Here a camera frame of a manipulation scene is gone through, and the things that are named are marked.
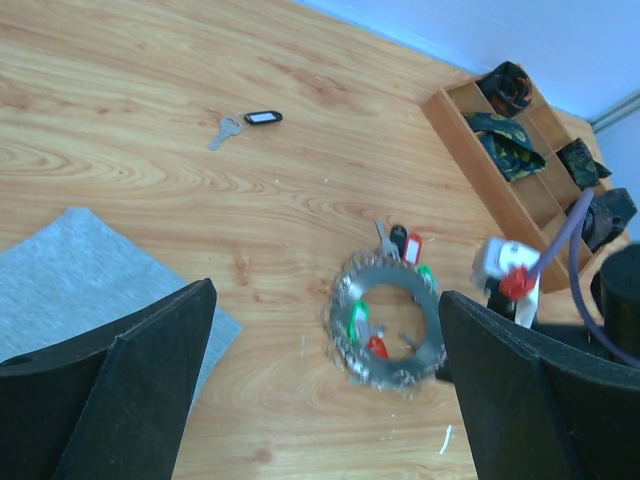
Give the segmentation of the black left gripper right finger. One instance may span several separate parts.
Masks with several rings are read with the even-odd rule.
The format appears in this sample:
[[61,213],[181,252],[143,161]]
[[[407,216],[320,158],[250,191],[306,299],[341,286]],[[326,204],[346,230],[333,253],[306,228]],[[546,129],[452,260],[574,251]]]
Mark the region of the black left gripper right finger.
[[479,478],[638,478],[638,370],[456,291],[442,293],[439,314]]

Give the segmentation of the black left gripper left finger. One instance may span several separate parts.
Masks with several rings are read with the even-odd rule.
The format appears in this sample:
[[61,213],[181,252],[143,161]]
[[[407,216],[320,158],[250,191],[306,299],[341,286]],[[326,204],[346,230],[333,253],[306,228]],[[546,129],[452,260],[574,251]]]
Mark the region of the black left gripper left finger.
[[2,478],[171,478],[216,300],[199,280],[2,362]]

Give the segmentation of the large metal keyring disc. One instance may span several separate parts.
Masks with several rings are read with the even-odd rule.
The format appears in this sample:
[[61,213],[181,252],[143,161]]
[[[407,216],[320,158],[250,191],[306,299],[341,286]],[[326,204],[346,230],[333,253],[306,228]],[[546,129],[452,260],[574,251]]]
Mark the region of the large metal keyring disc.
[[377,246],[353,252],[335,277],[323,313],[327,356],[352,387],[412,397],[447,360],[438,280],[420,261],[420,237],[399,246],[384,222],[375,228]]

